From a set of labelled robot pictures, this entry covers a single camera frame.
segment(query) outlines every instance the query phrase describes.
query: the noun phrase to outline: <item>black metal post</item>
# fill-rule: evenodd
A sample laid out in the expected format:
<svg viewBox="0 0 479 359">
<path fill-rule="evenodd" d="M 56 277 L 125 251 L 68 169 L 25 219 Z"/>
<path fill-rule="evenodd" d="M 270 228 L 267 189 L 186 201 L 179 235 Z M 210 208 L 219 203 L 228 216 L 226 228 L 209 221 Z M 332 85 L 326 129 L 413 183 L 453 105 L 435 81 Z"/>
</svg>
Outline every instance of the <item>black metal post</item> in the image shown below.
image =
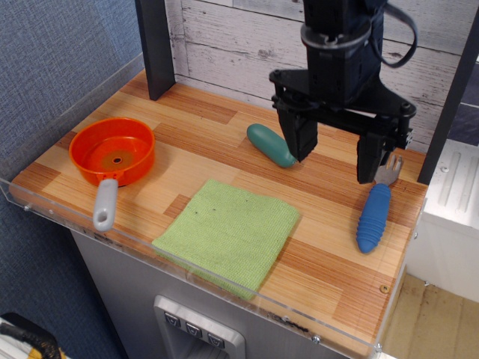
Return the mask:
<svg viewBox="0 0 479 359">
<path fill-rule="evenodd" d="M 418 182 L 429 185 L 479 53 L 479 8 L 436 126 Z"/>
<path fill-rule="evenodd" d="M 174 85 L 173 58 L 164 0 L 135 0 L 150 99 Z"/>
</svg>

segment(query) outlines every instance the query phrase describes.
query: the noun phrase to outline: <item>button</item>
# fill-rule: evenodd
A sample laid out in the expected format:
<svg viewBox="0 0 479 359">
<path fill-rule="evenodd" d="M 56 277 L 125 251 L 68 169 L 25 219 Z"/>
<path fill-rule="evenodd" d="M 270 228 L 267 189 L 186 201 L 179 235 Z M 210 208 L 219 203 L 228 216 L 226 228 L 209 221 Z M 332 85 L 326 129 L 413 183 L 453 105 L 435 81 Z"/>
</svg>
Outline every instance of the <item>button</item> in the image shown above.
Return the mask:
<svg viewBox="0 0 479 359">
<path fill-rule="evenodd" d="M 225 341 L 222 338 L 212 335 L 211 333 L 208 333 L 208 341 L 216 348 L 223 349 L 225 347 Z"/>
<path fill-rule="evenodd" d="M 186 323 L 186 330 L 193 337 L 201 338 L 203 336 L 203 334 L 201 333 L 201 329 L 198 327 L 195 327 L 193 324 Z"/>
<path fill-rule="evenodd" d="M 165 318 L 168 323 L 173 325 L 174 327 L 180 327 L 180 320 L 176 316 L 172 316 L 170 313 L 165 312 Z"/>
</svg>

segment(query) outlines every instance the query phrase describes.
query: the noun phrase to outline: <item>wooden floor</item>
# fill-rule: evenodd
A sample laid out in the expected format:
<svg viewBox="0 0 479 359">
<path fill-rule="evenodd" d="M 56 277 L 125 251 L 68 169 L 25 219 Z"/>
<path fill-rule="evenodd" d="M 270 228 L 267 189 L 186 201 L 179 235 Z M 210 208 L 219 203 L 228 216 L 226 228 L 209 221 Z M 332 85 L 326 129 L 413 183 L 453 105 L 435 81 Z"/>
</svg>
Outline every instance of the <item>wooden floor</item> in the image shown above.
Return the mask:
<svg viewBox="0 0 479 359">
<path fill-rule="evenodd" d="M 407 275 L 383 342 L 397 359 L 479 358 L 479 303 Z"/>
</svg>

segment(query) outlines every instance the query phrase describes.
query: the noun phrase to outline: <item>black cable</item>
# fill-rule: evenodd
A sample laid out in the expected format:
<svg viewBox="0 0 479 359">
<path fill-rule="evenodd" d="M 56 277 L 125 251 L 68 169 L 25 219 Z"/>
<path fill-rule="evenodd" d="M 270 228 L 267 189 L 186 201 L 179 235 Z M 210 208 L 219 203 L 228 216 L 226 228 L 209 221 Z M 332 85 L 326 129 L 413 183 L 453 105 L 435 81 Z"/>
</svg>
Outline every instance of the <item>black cable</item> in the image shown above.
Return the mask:
<svg viewBox="0 0 479 359">
<path fill-rule="evenodd" d="M 377 42 L 373 38 L 371 38 L 371 47 L 373 48 L 373 52 L 375 56 L 377 56 L 384 65 L 387 65 L 389 67 L 396 69 L 406 64 L 406 62 L 409 61 L 411 57 L 414 55 L 418 47 L 418 28 L 416 24 L 414 23 L 414 20 L 407 13 L 395 7 L 394 5 L 386 3 L 384 5 L 384 11 L 388 15 L 393 16 L 394 18 L 408 25 L 414 34 L 414 41 L 412 42 L 412 45 L 409 48 L 409 51 L 403 56 L 403 58 L 401 58 L 398 62 L 394 62 L 394 63 L 387 62 L 387 60 L 384 59 L 384 57 L 381 55 L 381 51 L 379 50 Z"/>
<path fill-rule="evenodd" d="M 30 333 L 25 329 L 7 323 L 0 323 L 0 334 L 7 335 L 15 340 L 29 344 L 32 348 L 39 351 L 42 359 L 61 359 L 60 350 L 57 346 L 48 343 L 44 338 Z"/>
</svg>

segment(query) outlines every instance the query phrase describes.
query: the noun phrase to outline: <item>white wooden wall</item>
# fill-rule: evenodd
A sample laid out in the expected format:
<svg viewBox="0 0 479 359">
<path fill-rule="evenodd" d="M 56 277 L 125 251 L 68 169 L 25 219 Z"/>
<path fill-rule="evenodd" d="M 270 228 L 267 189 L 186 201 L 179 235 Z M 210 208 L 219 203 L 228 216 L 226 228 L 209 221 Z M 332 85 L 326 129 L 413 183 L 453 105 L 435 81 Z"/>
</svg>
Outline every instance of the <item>white wooden wall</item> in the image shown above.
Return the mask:
<svg viewBox="0 0 479 359">
<path fill-rule="evenodd" d="M 166 0 L 179 83 L 271 108 L 274 69 L 306 68 L 299 29 L 302 0 Z M 479 0 L 396 0 L 419 28 L 419 47 L 400 69 L 383 67 L 384 84 L 413 101 L 410 149 L 427 152 Z M 383 55 L 412 42 L 406 25 L 386 16 Z"/>
</svg>

